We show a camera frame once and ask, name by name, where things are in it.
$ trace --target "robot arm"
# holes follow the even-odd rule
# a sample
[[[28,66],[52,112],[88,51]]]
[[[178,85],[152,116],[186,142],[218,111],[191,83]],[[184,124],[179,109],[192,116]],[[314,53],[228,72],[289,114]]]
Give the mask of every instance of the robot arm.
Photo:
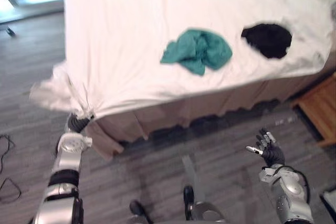
[[[271,187],[276,199],[277,214],[284,224],[313,224],[314,220],[307,202],[306,192],[299,183],[298,171],[285,165],[285,157],[275,138],[266,129],[257,136],[259,148],[247,146],[246,149],[264,158],[268,167],[264,168],[259,178]]]
[[[91,145],[92,139],[79,133],[68,132],[61,136],[49,184],[33,224],[83,223],[78,181],[81,154]]]

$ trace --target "floor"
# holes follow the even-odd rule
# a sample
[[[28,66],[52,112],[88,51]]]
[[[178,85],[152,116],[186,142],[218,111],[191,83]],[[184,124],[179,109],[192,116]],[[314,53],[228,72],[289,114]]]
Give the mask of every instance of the floor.
[[[64,19],[54,14],[10,25],[17,37],[0,33],[0,134],[16,147],[4,158],[0,183],[10,177],[22,195],[0,202],[0,224],[25,224],[34,215],[54,162],[55,144],[66,114],[29,103],[34,82],[50,76],[64,59]],[[182,157],[195,165],[206,200],[230,223],[279,224],[267,185],[258,180],[263,160],[245,151],[258,129],[267,126],[281,144],[287,164],[304,172],[311,185],[311,209],[317,224],[332,224],[319,194],[335,184],[335,147],[321,149],[288,104],[262,103],[251,111],[196,120],[189,129],[176,127],[139,140],[110,162],[94,150],[83,154],[80,192],[85,223],[125,223],[131,199],[141,200],[157,222],[183,220],[182,189],[188,183]],[[0,153],[5,149],[0,140]],[[0,200],[12,194],[6,185]]]

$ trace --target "cord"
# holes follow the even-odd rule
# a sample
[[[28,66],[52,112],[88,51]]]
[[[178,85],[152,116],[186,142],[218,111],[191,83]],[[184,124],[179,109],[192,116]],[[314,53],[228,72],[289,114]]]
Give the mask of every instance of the cord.
[[[4,167],[4,156],[11,150],[15,147],[15,144],[11,139],[11,137],[7,134],[5,135],[0,135],[0,139],[6,139],[8,141],[8,147],[7,147],[7,150],[4,152],[4,154],[1,155],[1,168],[0,168],[0,174],[2,173],[2,169]]]
[[[1,155],[1,168],[0,168],[0,174],[2,173],[2,170],[3,170],[3,166],[4,166],[4,156],[11,150],[15,147],[15,143],[11,140],[11,137],[7,134],[4,134],[4,135],[0,135],[0,140],[4,138],[8,141],[8,145],[7,145],[7,150]],[[8,204],[8,203],[12,203],[14,201],[16,201],[22,194],[21,192],[21,189],[20,187],[9,177],[5,178],[5,180],[2,182],[2,184],[0,185],[0,191],[2,190],[2,188],[4,187],[5,183],[6,182],[11,182],[13,184],[13,186],[18,190],[18,196],[16,199],[14,200],[10,200],[10,201],[5,201],[5,200],[2,200],[0,198],[0,202],[1,203],[5,203],[5,204]]]
[[[273,174],[276,175],[282,168],[290,168],[294,173],[298,173],[302,176],[303,180],[304,180],[304,186],[306,187],[306,191],[307,191],[307,199],[306,202],[309,204],[310,203],[310,186],[307,180],[307,177],[305,176],[305,174],[303,174],[303,172],[299,171],[299,170],[295,170],[293,167],[289,166],[289,165],[283,165],[280,166],[279,168],[277,168]]]

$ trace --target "wooden side table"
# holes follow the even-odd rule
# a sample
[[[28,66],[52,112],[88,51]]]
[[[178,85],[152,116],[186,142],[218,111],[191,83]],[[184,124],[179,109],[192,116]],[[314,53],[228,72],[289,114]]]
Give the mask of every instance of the wooden side table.
[[[294,100],[323,136],[319,146],[336,143],[336,72],[307,93]]]

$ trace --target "green cloth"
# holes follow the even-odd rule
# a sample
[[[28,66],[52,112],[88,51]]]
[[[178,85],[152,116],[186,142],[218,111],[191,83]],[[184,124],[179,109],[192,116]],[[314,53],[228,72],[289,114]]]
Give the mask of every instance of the green cloth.
[[[170,42],[160,63],[178,62],[192,73],[204,75],[205,66],[217,70],[232,56],[230,46],[210,31],[187,30]]]

